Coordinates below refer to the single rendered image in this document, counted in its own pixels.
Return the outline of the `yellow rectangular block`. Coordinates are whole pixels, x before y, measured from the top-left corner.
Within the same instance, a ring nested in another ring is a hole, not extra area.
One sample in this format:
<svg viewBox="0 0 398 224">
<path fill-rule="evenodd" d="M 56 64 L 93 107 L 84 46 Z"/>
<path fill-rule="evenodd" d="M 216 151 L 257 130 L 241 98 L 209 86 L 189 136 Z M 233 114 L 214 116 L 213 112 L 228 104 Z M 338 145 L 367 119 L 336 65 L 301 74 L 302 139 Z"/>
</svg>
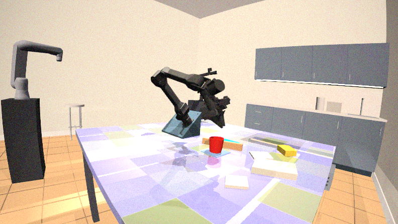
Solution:
<svg viewBox="0 0 398 224">
<path fill-rule="evenodd" d="M 288 145 L 277 145 L 277 151 L 284 156 L 296 156 L 297 151 Z"/>
</svg>

